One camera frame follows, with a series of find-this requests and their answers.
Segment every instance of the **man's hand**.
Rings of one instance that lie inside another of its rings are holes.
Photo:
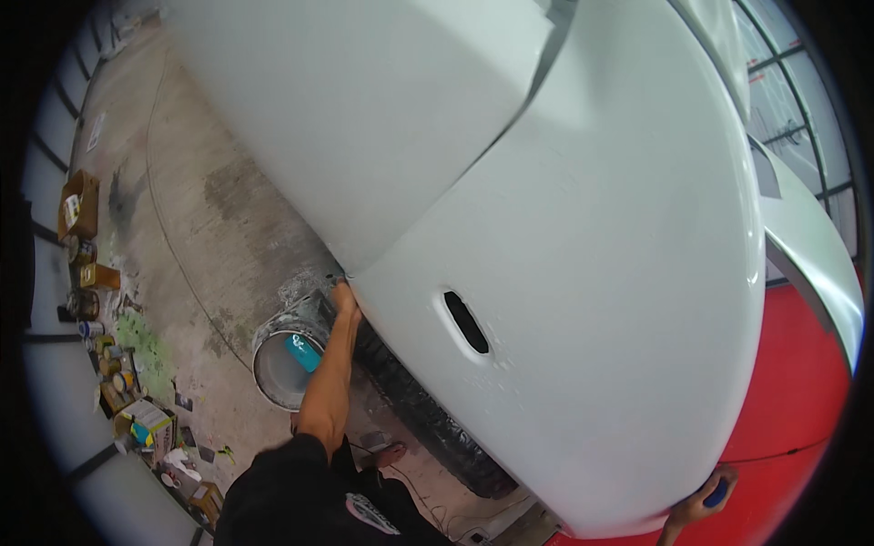
[[[334,299],[337,314],[347,314],[355,323],[361,320],[361,309],[358,308],[358,302],[355,301],[355,295],[346,279],[340,279],[330,295]]]
[[[723,479],[728,483],[728,488],[725,491],[725,497],[722,501],[713,508],[707,508],[704,505],[706,499],[719,485],[719,479]],[[711,477],[701,487],[700,491],[692,494],[684,501],[677,503],[671,510],[668,520],[664,523],[662,535],[659,537],[658,546],[670,546],[680,535],[680,531],[686,525],[703,520],[709,515],[718,514],[725,508],[728,498],[732,496],[734,486],[738,483],[738,471],[732,467],[721,466],[713,471]]]

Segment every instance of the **blue object in bucket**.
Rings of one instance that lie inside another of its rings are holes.
[[[285,339],[285,348],[309,373],[318,368],[319,362],[322,361],[322,357],[316,353],[316,350],[309,344],[307,338],[300,334],[292,334],[287,337]]]

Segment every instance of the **red floor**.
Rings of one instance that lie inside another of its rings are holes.
[[[720,458],[739,470],[738,485],[720,514],[690,525],[676,545],[762,544],[807,484],[849,387],[834,336],[822,330],[794,288],[769,289],[753,379]],[[657,538],[652,533],[578,541],[555,535],[547,546],[649,546]]]

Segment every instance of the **green paint stain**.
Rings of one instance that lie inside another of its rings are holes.
[[[134,349],[134,362],[142,368],[137,372],[140,385],[171,407],[176,399],[171,381],[177,368],[170,361],[170,348],[152,332],[145,318],[133,309],[125,309],[115,324],[115,341]]]

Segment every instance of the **black t-shirt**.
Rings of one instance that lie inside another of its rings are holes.
[[[350,470],[338,472],[340,465]],[[322,442],[308,434],[255,457],[228,490],[217,527],[217,546],[451,544],[403,482],[376,469],[357,473],[345,441],[329,467]]]

